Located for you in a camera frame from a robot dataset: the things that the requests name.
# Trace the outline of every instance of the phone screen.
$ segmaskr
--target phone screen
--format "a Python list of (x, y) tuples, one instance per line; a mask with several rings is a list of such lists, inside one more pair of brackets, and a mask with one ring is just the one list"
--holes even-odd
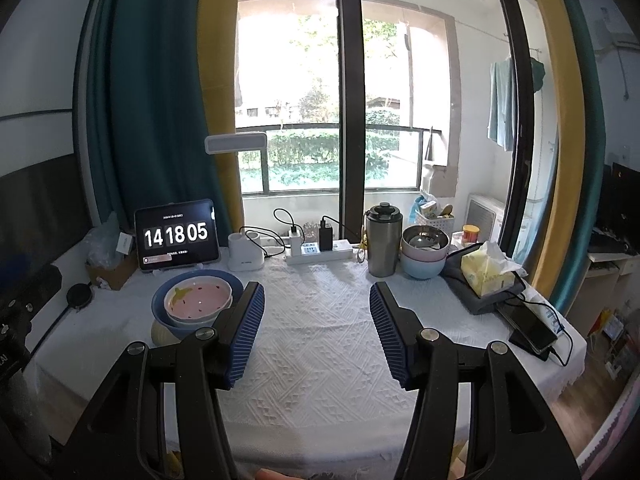
[(511, 326), (522, 332), (534, 350), (542, 352), (558, 339), (558, 336), (540, 321), (527, 305), (515, 299), (509, 300), (509, 303), (511, 304), (499, 303), (497, 305), (498, 312)]

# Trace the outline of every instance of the yellow tissue pack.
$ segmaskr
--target yellow tissue pack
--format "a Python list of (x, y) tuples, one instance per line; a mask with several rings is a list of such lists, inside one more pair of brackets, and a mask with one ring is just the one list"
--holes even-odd
[(497, 244), (493, 247), (487, 242), (460, 261), (460, 270), (478, 298), (511, 288), (515, 280), (512, 266)]

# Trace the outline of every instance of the stainless steel bowl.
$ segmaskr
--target stainless steel bowl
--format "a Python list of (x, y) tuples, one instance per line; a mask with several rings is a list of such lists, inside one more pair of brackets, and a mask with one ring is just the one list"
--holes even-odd
[(412, 225), (402, 232), (402, 254), (418, 262), (438, 262), (449, 253), (447, 234), (429, 225)]

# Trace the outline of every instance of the light blue bowl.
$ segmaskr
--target light blue bowl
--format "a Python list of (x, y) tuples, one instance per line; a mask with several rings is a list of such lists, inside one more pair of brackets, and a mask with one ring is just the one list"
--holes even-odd
[(240, 300), (240, 297), (244, 292), (244, 286), (242, 286), (242, 282), (238, 280), (234, 275), (229, 274), (224, 270), (190, 270), (189, 272), (184, 272), (164, 282), (162, 285), (160, 285), (158, 290), (156, 290), (156, 293), (151, 300), (151, 312), (154, 313), (154, 317), (159, 324), (166, 327), (169, 332), (171, 332), (180, 340), (184, 339), (195, 330), (202, 328), (203, 326), (211, 326), (215, 322), (215, 320), (211, 320), (203, 323), (193, 323), (188, 328), (182, 328), (174, 325), (174, 320), (169, 317), (166, 310), (164, 309), (164, 297), (174, 287), (174, 285), (177, 285), (182, 280), (188, 280), (189, 278), (194, 278), (195, 276), (216, 276), (217, 278), (222, 278), (223, 280), (225, 280), (229, 285), (231, 285), (231, 295), (233, 297), (231, 306), (234, 306)]
[(400, 253), (400, 264), (402, 270), (416, 280), (428, 280), (437, 276), (444, 267), (447, 257), (437, 262), (419, 262), (412, 260), (406, 254)]

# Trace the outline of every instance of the hand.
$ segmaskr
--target hand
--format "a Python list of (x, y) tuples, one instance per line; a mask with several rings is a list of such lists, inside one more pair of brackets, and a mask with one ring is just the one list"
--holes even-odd
[(293, 478), (291, 476), (285, 476), (282, 473), (276, 473), (270, 469), (260, 469), (255, 474), (255, 480), (301, 480), (300, 478)]

